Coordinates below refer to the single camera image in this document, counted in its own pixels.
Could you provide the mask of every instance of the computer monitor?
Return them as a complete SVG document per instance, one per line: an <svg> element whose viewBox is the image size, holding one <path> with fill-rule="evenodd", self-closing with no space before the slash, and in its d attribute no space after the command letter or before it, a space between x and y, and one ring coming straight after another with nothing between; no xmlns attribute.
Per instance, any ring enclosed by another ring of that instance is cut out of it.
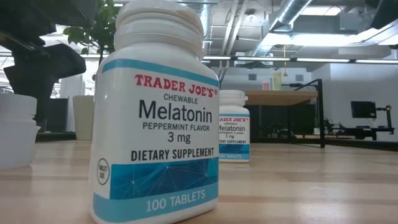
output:
<svg viewBox="0 0 398 224"><path fill-rule="evenodd" d="M352 101L353 118L377 118L376 104L370 101Z"/></svg>

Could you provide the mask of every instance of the white plastic bottle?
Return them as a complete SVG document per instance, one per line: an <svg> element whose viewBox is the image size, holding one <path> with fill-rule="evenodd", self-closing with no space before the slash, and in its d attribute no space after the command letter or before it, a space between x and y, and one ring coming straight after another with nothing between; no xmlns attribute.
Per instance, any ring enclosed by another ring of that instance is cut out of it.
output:
<svg viewBox="0 0 398 224"><path fill-rule="evenodd" d="M219 82L200 63L203 28L171 1L119 12L98 70L91 146L97 223L174 223L216 207Z"/></svg>
<svg viewBox="0 0 398 224"><path fill-rule="evenodd" d="M220 162L250 161L250 112L243 91L220 91Z"/></svg>

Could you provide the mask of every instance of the wooden tabletop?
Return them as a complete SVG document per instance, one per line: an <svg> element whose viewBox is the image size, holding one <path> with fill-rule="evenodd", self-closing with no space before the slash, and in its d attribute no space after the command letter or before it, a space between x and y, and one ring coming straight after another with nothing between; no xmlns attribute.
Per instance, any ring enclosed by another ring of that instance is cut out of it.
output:
<svg viewBox="0 0 398 224"><path fill-rule="evenodd" d="M220 164L217 209L182 223L398 223L398 153L252 144ZM31 167L0 170L1 224L86 224L87 142L36 145Z"/></svg>
<svg viewBox="0 0 398 224"><path fill-rule="evenodd" d="M314 91L245 90L247 105L291 106L318 96Z"/></svg>

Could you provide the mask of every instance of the circular seal symbol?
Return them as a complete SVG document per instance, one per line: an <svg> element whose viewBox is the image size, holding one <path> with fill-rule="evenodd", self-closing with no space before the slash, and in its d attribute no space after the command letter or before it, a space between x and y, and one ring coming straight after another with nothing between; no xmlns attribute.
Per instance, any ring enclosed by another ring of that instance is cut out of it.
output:
<svg viewBox="0 0 398 224"><path fill-rule="evenodd" d="M98 179L98 183L101 185L104 185L107 183L108 179L109 179L109 174L110 174L110 170L109 170L109 165L108 162L106 162L105 159L100 159L98 161L98 165L97 165L97 179Z"/></svg>

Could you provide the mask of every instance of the white wall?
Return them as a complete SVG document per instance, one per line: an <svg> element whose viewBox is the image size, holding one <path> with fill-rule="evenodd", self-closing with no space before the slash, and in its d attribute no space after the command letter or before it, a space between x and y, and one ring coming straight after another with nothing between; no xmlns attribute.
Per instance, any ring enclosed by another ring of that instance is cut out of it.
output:
<svg viewBox="0 0 398 224"><path fill-rule="evenodd" d="M346 127L367 125L387 126L386 113L377 112L375 121L354 119L351 101L375 101L377 107L392 106L392 125L398 128L398 74L395 65L330 64L312 73L324 79L325 117ZM398 141L398 134L378 133L383 141Z"/></svg>
<svg viewBox="0 0 398 224"><path fill-rule="evenodd" d="M224 80L221 84L221 89L232 89L232 90L261 90L263 82L269 82L272 73L275 70L272 68L255 68L253 70L247 70L245 68L229 68L225 74ZM289 83L308 83L312 80L311 73L307 72L305 68L288 68L287 73L289 76L285 77L282 75L282 84ZM257 74L256 81L250 81L248 75ZM303 82L296 82L296 75L304 75Z"/></svg>

